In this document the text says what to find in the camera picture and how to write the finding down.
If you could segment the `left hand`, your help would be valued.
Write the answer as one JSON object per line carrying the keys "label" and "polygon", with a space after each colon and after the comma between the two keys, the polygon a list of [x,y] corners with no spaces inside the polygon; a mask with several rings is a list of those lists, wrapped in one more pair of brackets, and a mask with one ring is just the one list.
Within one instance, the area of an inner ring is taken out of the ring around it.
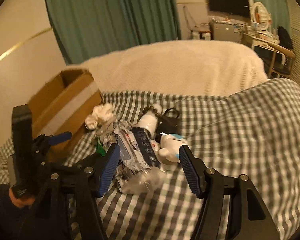
{"label": "left hand", "polygon": [[28,196],[28,195],[23,195],[20,198],[16,198],[11,187],[9,188],[8,194],[12,204],[20,209],[32,205],[36,200],[35,196]]}

